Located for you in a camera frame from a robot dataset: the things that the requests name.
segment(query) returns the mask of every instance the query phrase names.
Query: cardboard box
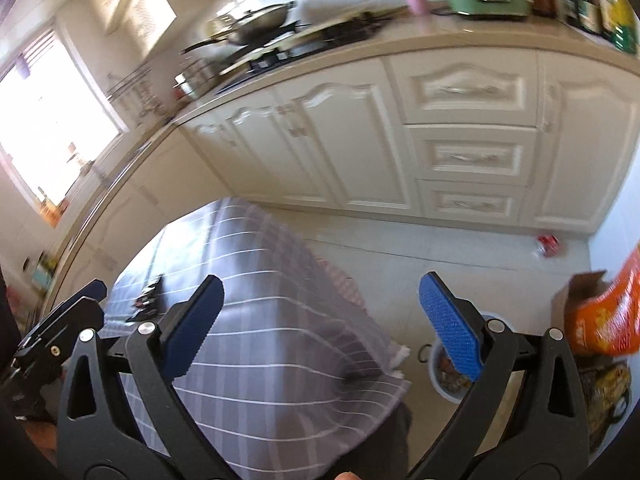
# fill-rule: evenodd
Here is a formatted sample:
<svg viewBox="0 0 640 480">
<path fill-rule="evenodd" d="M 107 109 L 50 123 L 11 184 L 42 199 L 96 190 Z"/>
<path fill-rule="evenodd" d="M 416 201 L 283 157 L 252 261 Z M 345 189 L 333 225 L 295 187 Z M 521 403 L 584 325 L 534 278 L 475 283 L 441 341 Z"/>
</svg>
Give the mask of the cardboard box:
<svg viewBox="0 0 640 480">
<path fill-rule="evenodd" d="M 564 314 L 574 311 L 583 301 L 603 294 L 610 285 L 602 279 L 606 273 L 606 270 L 599 270 L 574 274 L 551 300 L 551 326 L 566 333 Z"/>
</svg>

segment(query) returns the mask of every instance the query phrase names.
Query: red can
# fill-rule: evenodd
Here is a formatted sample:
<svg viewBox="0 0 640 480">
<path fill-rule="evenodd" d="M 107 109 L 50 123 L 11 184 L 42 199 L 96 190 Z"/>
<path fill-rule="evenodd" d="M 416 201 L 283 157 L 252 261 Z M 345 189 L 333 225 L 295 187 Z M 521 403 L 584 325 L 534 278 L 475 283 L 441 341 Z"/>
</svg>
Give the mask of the red can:
<svg viewBox="0 0 640 480">
<path fill-rule="evenodd" d="M 556 256 L 560 251 L 560 241 L 553 235 L 538 237 L 538 252 L 545 258 Z"/>
</svg>

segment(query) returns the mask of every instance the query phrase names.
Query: kitchen cabinet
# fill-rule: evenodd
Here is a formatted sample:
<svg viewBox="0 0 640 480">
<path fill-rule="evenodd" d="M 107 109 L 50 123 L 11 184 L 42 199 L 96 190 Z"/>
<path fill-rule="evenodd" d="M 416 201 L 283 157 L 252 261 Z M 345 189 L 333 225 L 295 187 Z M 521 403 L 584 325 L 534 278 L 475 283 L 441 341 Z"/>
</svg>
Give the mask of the kitchen cabinet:
<svg viewBox="0 0 640 480">
<path fill-rule="evenodd" d="M 54 304 L 67 300 L 87 283 L 103 280 L 107 290 L 111 290 L 122 272 L 119 264 L 102 250 L 96 250 L 88 243 L 82 244 L 58 289 Z"/>
<path fill-rule="evenodd" d="M 538 131 L 488 124 L 412 124 L 415 176 L 526 186 Z"/>
<path fill-rule="evenodd" d="M 131 181 L 168 222 L 229 195 L 180 127 L 137 168 Z"/>
<path fill-rule="evenodd" d="M 271 198 L 263 176 L 264 169 L 214 111 L 192 119 L 182 128 L 231 193 L 256 202 Z"/>
<path fill-rule="evenodd" d="M 535 50 L 445 48 L 388 60 L 407 124 L 536 124 Z"/>
<path fill-rule="evenodd" d="M 640 128 L 640 78 L 540 53 L 540 154 L 521 225 L 593 233 L 625 177 Z"/>
<path fill-rule="evenodd" d="M 516 225 L 525 193 L 519 186 L 418 181 L 428 218 Z"/>
<path fill-rule="evenodd" d="M 406 137 L 379 59 L 292 79 L 274 92 L 338 208 L 420 215 Z"/>
<path fill-rule="evenodd" d="M 186 126 L 235 194 L 256 202 L 334 205 L 305 139 L 270 91 L 239 98 Z"/>
<path fill-rule="evenodd" d="M 101 213 L 85 244 L 110 258 L 120 274 L 168 222 L 133 181 L 126 182 Z"/>
</svg>

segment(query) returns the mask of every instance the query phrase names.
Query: pink cup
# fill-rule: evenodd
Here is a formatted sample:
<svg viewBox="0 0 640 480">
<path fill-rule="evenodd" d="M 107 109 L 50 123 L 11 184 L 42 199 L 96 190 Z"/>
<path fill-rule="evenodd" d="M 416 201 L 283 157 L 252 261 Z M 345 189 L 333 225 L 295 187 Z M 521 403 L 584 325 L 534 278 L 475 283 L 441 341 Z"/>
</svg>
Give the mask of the pink cup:
<svg viewBox="0 0 640 480">
<path fill-rule="evenodd" d="M 406 0 L 414 16 L 424 16 L 430 12 L 427 0 Z"/>
</svg>

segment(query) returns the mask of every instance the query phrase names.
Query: orange snack bag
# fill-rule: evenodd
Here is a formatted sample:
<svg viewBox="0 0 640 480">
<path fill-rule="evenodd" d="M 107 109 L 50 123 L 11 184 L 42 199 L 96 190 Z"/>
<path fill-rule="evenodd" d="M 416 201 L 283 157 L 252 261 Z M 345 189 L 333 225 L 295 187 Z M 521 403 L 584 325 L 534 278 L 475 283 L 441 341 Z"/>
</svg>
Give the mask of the orange snack bag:
<svg viewBox="0 0 640 480">
<path fill-rule="evenodd" d="M 636 247 L 601 295 L 564 313 L 575 354 L 627 355 L 640 349 L 640 252 Z"/>
</svg>

